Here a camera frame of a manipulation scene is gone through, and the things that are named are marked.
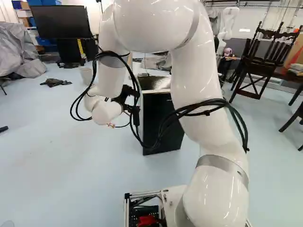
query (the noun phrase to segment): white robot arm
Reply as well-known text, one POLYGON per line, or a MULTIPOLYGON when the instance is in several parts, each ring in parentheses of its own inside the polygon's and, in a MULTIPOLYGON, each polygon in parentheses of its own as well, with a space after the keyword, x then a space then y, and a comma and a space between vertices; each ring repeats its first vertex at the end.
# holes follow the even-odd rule
MULTIPOLYGON (((102 16, 99 46, 119 55, 129 51, 170 51, 175 109, 223 97, 213 33, 199 0, 115 0, 102 16)), ((96 123, 109 123, 122 113, 118 103, 106 103, 100 96, 119 96, 125 73, 124 64, 117 58, 99 61, 98 84, 84 97, 96 123)), ((199 111, 211 108, 200 107, 199 111)), ((185 116, 180 122, 186 135, 200 144, 201 157, 180 201, 184 220, 176 226, 244 227, 249 198, 248 161, 226 111, 221 108, 210 116, 185 116)), ((178 217, 177 210, 175 215, 176 219, 182 216, 178 217)))

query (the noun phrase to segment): light blue floor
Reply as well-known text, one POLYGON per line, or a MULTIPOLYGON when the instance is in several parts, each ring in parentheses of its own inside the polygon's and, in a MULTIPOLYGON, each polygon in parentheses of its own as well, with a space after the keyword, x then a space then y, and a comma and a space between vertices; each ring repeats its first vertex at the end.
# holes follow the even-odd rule
MULTIPOLYGON (((190 181, 199 146, 184 138, 182 149, 148 157, 129 128, 77 122, 69 115, 84 89, 79 69, 49 71, 0 91, 0 226, 122 227, 125 192, 159 190, 190 181), (46 78, 73 84, 49 88, 46 78)), ((229 98, 230 85, 224 85, 229 98)), ((250 214, 253 227, 303 225, 303 143, 299 120, 284 133, 302 97, 267 88, 261 100, 236 96, 250 134, 250 214)), ((126 115, 117 125, 124 124, 126 115)))

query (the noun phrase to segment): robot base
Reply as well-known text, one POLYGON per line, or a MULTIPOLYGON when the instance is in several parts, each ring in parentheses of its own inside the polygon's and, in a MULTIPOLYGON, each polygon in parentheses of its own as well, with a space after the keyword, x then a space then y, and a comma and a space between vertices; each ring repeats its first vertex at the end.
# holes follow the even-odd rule
MULTIPOLYGON (((130 212, 132 202, 135 200, 147 201, 149 198, 159 197, 162 204, 159 207, 160 219, 166 220, 167 227, 194 227, 186 217, 183 203, 180 203, 186 185, 174 186, 155 192, 126 193, 124 200, 124 227, 130 227, 130 212)), ((252 227, 247 220, 245 227, 252 227)))

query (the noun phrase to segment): computer monitor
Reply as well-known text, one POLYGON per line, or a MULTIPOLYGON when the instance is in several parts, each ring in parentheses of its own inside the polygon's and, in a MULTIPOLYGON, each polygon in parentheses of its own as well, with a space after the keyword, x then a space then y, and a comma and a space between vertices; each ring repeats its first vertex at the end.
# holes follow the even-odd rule
POLYGON ((84 6, 31 6, 31 10, 41 38, 91 38, 84 6))

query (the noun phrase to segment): red component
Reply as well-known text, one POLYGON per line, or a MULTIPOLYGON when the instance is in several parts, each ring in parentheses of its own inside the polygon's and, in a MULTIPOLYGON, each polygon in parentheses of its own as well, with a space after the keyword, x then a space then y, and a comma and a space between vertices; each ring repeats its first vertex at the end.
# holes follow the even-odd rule
POLYGON ((156 218, 152 215, 148 215, 148 216, 141 216, 139 217, 139 224, 138 227, 143 227, 143 226, 150 226, 152 224, 156 224, 158 223, 158 221, 156 220, 156 218))

